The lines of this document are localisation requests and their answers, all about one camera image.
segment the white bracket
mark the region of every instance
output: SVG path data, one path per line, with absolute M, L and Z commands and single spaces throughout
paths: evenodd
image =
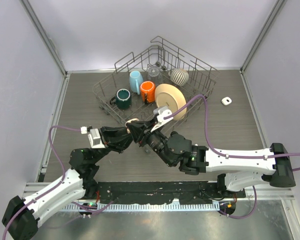
M 224 177 L 224 184 L 226 190 L 239 192 L 246 187 L 265 184 L 266 182 L 262 179 L 262 175 L 263 173 L 258 171 L 238 171 L 235 173 L 227 173 Z
M 43 196 L 36 202 L 30 204 L 28 206 L 29 210 L 33 210 L 34 219 L 40 218 L 37 223 L 38 228 L 40 228 L 46 220 L 48 220 L 52 215 L 56 212 L 63 209 L 66 205 L 75 201 L 77 199 L 81 199 L 86 190 L 83 188 L 83 180 L 79 177 L 79 173 L 74 169 L 69 169 L 65 173 L 65 179 L 62 184 L 60 184 L 56 189 L 49 192 L 47 195 Z M 29 203 L 32 199 L 40 196 L 45 193 L 49 189 L 53 188 L 61 181 L 61 177 L 59 177 L 54 182 L 50 183 L 45 188 L 40 191 L 25 197 L 24 204 Z
M 88 133 L 88 139 L 92 149 L 105 149 L 106 146 L 101 140 L 99 130 L 97 128 L 90 129 Z
M 173 117 L 170 117 L 168 119 L 164 119 L 165 117 L 168 117 L 172 114 L 171 110 L 167 106 L 158 107 L 157 109 L 155 109 L 153 111 L 153 113 L 155 115 L 156 114 L 159 114 L 159 115 L 156 117 L 158 123 L 156 125 L 154 125 L 154 127 L 151 129 L 151 133 L 153 131 L 161 128 L 163 125 L 170 122 L 172 119 L 174 119 Z
M 275 158 L 269 158 L 274 153 L 270 151 L 270 148 L 258 149 L 258 150 L 222 150 L 215 148 L 221 154 L 220 156 L 213 152 L 210 148 L 205 151 L 205 162 L 208 163 L 206 167 L 207 172 L 223 171 L 225 173 L 229 171 L 255 171 L 258 173 L 272 175 L 275 173 L 273 165 L 276 164 Z M 234 156 L 262 156 L 260 159 L 249 158 L 235 158 Z

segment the cream plate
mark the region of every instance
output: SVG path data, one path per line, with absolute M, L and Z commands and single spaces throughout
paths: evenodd
M 186 104 L 186 99 L 182 92 L 170 84 L 160 84 L 155 89 L 154 97 L 158 108 L 167 106 L 172 113 L 175 113 Z M 183 119 L 186 112 L 187 108 L 175 115 L 173 119 L 176 121 Z

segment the dish rack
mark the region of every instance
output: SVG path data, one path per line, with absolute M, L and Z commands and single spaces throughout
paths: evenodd
M 140 95 L 132 92 L 130 89 L 129 76 L 132 71 L 139 71 L 147 81 L 148 68 L 154 65 L 161 67 L 163 83 L 171 84 L 178 88 L 188 102 L 192 97 L 198 94 L 211 96 L 216 79 L 220 72 L 198 59 L 187 51 L 167 41 L 161 36 L 157 36 L 150 41 L 151 45 L 135 55 L 128 53 L 114 64 L 114 72 L 110 73 L 104 79 L 93 86 L 93 93 L 100 103 L 100 108 L 107 115 L 112 116 L 120 125 L 124 126 L 126 121 L 138 118 L 140 121 L 148 121 L 153 118 L 156 103 L 145 104 Z M 179 86 L 170 81 L 168 71 L 170 69 L 180 68 L 189 73 L 189 80 L 184 86 Z M 119 89 L 129 89 L 131 92 L 132 104 L 126 110 L 119 109 L 116 105 L 110 105 L 110 99 Z M 200 108 L 203 100 L 200 98 L 194 101 L 188 108 L 183 119 L 168 122 L 162 129 L 164 134 L 169 134 L 179 127 L 182 123 Z

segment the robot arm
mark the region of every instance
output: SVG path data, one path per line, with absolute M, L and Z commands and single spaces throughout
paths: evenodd
M 157 109 L 157 117 L 151 121 L 132 121 L 126 124 L 133 141 L 140 147 L 149 145 L 169 167 L 176 167 L 189 175 L 207 172 L 230 172 L 218 176 L 218 191 L 239 192 L 258 184 L 269 183 L 273 187 L 291 188 L 296 185 L 290 159 L 288 157 L 268 158 L 274 154 L 287 153 L 281 143 L 273 143 L 270 148 L 258 150 L 222 150 L 220 156 L 209 147 L 192 144 L 192 141 L 173 131 L 169 138 L 160 130 L 171 115 L 167 107 Z M 264 156 L 264 159 L 229 158 L 235 156 Z
M 96 163 L 114 151 L 122 153 L 132 141 L 140 147 L 149 145 L 152 150 L 169 167 L 179 165 L 179 170 L 185 174 L 215 171 L 237 171 L 235 173 L 220 174 L 217 178 L 218 193 L 235 193 L 245 187 L 269 183 L 279 188 L 290 188 L 296 185 L 290 160 L 288 157 L 268 158 L 274 154 L 286 153 L 283 145 L 273 143 L 270 148 L 250 151 L 222 150 L 226 154 L 220 156 L 209 147 L 192 144 L 191 140 L 173 131 L 170 137 L 161 133 L 162 127 L 172 118 L 166 108 L 158 108 L 155 117 L 150 121 L 136 121 L 126 123 L 126 127 L 82 127 L 81 133 L 88 134 L 91 148 L 74 149 L 70 154 L 71 169 L 65 173 L 65 179 L 60 186 L 42 198 L 30 204 L 8 229 L 13 239 L 31 239 L 38 228 L 53 214 L 77 199 L 91 199 L 96 195 L 98 184 L 94 180 L 99 166 Z M 228 155 L 264 156 L 264 159 L 229 158 Z M 8 204 L 2 219 L 7 225 L 14 214 L 31 200 L 52 189 L 61 181 L 62 177 L 33 195 L 20 199 L 14 197 Z
M 69 203 L 77 199 L 94 198 L 98 190 L 98 184 L 94 180 L 99 169 L 96 163 L 111 151 L 122 153 L 133 141 L 126 127 L 104 126 L 100 129 L 83 127 L 81 132 L 88 133 L 91 148 L 78 148 L 71 152 L 69 161 L 71 168 L 66 171 L 64 181 L 18 215 L 8 229 L 13 239 L 30 240 L 46 220 Z M 4 213 L 3 225 L 7 226 L 17 211 L 41 194 L 51 190 L 61 180 L 62 177 L 23 199 L 19 196 L 12 198 Z

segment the glass cup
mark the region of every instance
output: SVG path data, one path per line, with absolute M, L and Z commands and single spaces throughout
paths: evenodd
M 160 68 L 157 66 L 150 66 L 148 68 L 148 81 L 153 82 L 156 86 L 163 83 Z

